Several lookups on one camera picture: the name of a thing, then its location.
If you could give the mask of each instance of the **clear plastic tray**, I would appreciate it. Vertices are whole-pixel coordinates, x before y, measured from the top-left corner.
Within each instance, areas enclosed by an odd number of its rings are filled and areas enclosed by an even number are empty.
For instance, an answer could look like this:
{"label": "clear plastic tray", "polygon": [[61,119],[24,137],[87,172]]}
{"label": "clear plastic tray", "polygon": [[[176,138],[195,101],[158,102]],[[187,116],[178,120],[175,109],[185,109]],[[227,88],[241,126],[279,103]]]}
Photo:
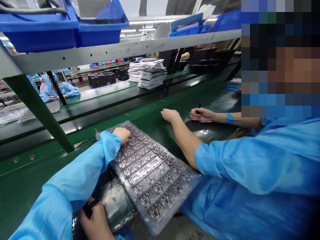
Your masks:
{"label": "clear plastic tray", "polygon": [[[46,103],[46,106],[52,114],[60,112],[60,101],[48,102]],[[19,118],[19,122],[28,121],[35,118],[36,116],[28,109]]]}
{"label": "clear plastic tray", "polygon": [[201,175],[130,121],[116,127],[131,131],[111,165],[153,235],[158,235],[199,183]]}

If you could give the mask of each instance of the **metal shelf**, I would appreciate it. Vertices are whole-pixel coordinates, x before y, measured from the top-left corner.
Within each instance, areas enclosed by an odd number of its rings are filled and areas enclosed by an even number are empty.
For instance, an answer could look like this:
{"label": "metal shelf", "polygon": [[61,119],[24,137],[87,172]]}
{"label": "metal shelf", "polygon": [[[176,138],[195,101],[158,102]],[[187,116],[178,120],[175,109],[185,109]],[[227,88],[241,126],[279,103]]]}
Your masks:
{"label": "metal shelf", "polygon": [[38,72],[81,66],[94,62],[118,59],[142,54],[167,51],[207,43],[220,42],[241,37],[241,29],[189,35],[183,37],[162,38],[147,41],[108,44],[93,47],[72,48],[59,51],[21,54],[11,56],[14,64],[5,61],[0,65],[0,78],[14,75],[34,74]]}

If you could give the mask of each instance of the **paper stack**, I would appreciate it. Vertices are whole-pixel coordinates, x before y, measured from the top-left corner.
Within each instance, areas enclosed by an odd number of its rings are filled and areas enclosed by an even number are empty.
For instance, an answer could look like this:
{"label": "paper stack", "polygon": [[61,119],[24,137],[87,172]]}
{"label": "paper stack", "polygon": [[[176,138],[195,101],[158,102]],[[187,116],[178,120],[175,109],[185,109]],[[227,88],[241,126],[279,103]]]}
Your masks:
{"label": "paper stack", "polygon": [[152,89],[163,84],[167,71],[162,68],[152,68],[141,72],[138,87]]}
{"label": "paper stack", "polygon": [[165,69],[165,67],[163,67],[163,64],[162,64],[163,61],[164,61],[163,59],[151,58],[151,59],[143,59],[139,63],[130,63],[129,70],[128,70],[129,81],[139,82],[141,72],[144,70],[148,70],[152,68]]}

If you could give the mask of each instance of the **blue wrist strap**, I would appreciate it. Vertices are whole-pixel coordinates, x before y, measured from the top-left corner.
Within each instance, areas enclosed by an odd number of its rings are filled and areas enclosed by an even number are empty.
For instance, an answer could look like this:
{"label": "blue wrist strap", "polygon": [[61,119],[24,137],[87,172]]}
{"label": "blue wrist strap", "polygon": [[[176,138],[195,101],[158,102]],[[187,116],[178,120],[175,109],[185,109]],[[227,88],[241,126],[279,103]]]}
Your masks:
{"label": "blue wrist strap", "polygon": [[231,115],[231,113],[225,113],[225,114],[228,116],[228,118],[227,118],[227,120],[226,120],[224,123],[232,123],[232,122],[234,122],[234,121],[239,121],[239,122],[241,122],[241,120],[234,119],[233,116]]}

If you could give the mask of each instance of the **blue bin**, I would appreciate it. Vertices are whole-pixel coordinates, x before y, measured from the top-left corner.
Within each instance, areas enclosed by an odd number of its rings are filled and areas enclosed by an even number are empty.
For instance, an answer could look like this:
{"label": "blue bin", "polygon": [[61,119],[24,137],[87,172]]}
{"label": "blue bin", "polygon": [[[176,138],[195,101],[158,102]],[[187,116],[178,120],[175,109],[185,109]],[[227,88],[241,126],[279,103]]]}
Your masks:
{"label": "blue bin", "polygon": [[241,29],[241,8],[218,16],[212,32]]}
{"label": "blue bin", "polygon": [[176,31],[173,33],[169,33],[168,37],[181,37],[181,36],[187,36],[187,35],[194,35],[194,34],[201,34],[201,33],[208,33],[210,31],[212,25],[206,24],[206,25],[200,25],[196,27],[191,27],[185,30]]}
{"label": "blue bin", "polygon": [[75,11],[67,4],[67,14],[0,14],[0,32],[17,52],[44,52],[76,47],[79,29]]}
{"label": "blue bin", "polygon": [[79,31],[77,33],[77,47],[89,47],[120,42],[121,29],[129,28],[129,21],[124,13],[119,0],[112,0],[98,14],[95,21],[108,19],[108,24],[88,24],[94,23],[90,20],[79,21]]}

